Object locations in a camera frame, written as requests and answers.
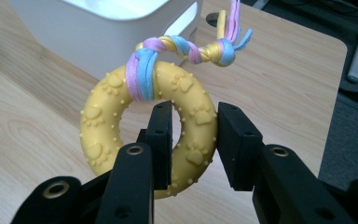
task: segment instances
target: yellow ring toy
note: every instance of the yellow ring toy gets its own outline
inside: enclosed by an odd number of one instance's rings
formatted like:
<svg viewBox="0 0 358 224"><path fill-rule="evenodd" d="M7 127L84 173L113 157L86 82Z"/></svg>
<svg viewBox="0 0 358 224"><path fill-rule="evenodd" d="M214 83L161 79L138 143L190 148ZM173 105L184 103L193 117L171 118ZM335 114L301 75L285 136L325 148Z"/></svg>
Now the yellow ring toy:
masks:
<svg viewBox="0 0 358 224"><path fill-rule="evenodd" d="M96 175L112 169L123 146L119 121L132 102L125 82L125 66L108 73L81 111L81 145ZM182 123L180 139L172 151L172 184L167 190L155 191L155 198L164 198L197 182L211 162L217 116L207 91L192 74L173 63L157 62L153 82L155 97L171 100Z"/></svg>
<svg viewBox="0 0 358 224"><path fill-rule="evenodd" d="M119 122L132 100L166 99L173 102L181 124L181 136L172 151L172 183L167 190L155 190L155 198L174 196L196 183L212 161L217 136L217 115L208 92L197 79L173 63L156 62L157 54L176 51L191 63L212 62L228 66L235 50L243 49L252 30L233 46L240 30L240 1L232 0L230 21L221 11L218 40L198 49L180 36L146 39L137 46L126 66L106 74L91 91L81 111L80 138L86 161L96 175L112 169L123 146Z"/></svg>

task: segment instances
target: ring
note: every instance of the ring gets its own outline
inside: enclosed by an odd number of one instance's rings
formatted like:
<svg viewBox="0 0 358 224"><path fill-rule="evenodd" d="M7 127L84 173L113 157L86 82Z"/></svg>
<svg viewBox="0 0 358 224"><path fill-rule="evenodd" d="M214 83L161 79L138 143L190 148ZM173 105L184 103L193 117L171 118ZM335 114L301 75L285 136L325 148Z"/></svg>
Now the ring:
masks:
<svg viewBox="0 0 358 224"><path fill-rule="evenodd" d="M124 65L107 73L91 91L81 111L81 146L87 163L96 175L113 168L117 153L123 146L119 122L132 102L125 70ZM172 101L182 125L180 138L172 151L172 183L166 190L155 190L155 199L159 199L176 196L197 183L212 162L217 114L200 82L173 63L156 62L153 88L155 99Z"/></svg>

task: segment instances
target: white container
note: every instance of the white container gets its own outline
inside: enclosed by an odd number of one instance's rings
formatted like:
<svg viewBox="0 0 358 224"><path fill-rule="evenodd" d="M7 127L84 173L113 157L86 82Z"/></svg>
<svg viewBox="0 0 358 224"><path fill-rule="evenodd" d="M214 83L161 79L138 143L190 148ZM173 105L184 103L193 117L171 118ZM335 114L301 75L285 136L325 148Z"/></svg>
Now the white container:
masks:
<svg viewBox="0 0 358 224"><path fill-rule="evenodd" d="M37 41L102 79L151 36L194 41L202 0L8 0ZM180 64L172 53L159 60Z"/></svg>

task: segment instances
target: table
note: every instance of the table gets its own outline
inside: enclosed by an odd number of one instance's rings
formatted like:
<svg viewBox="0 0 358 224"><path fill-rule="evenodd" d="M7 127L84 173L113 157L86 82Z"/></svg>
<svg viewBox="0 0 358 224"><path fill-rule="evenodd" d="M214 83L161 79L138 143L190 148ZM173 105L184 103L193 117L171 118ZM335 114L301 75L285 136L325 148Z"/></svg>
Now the table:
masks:
<svg viewBox="0 0 358 224"><path fill-rule="evenodd" d="M197 45L214 40L206 15L229 10L229 1L204 2ZM240 107L266 144L293 149L318 174L346 55L327 35L241 6L241 27L254 29L248 47L228 68L191 65L213 102ZM97 80L41 47L0 0L0 223L8 223L41 182L94 175L81 152L83 104ZM132 142L146 127L153 104L132 104L121 136ZM179 122L174 134L179 134ZM175 198L156 201L156 223L257 223L251 192L235 192L216 153L198 184Z"/></svg>

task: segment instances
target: wooden surface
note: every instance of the wooden surface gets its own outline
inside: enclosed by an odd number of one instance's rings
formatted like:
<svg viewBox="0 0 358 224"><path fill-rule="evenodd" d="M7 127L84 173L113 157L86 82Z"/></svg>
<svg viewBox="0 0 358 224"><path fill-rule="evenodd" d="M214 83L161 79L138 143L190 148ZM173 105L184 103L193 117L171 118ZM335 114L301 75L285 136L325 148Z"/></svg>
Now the wooden surface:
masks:
<svg viewBox="0 0 358 224"><path fill-rule="evenodd" d="M198 46L214 40L215 29L205 17L220 9L229 9L229 1L204 1ZM317 175L345 45L246 6L241 26L255 33L230 67L183 67L204 84L215 105L240 107L266 144L290 147ZM71 175L82 183L94 177L81 152L78 126L79 111L96 83L41 47L0 0L0 223L8 223L31 191L53 176ZM120 124L126 143L146 127L151 107L133 104L126 110ZM177 122L176 135L179 129ZM156 201L156 223L257 223L251 197L229 187L216 153L198 184Z"/></svg>

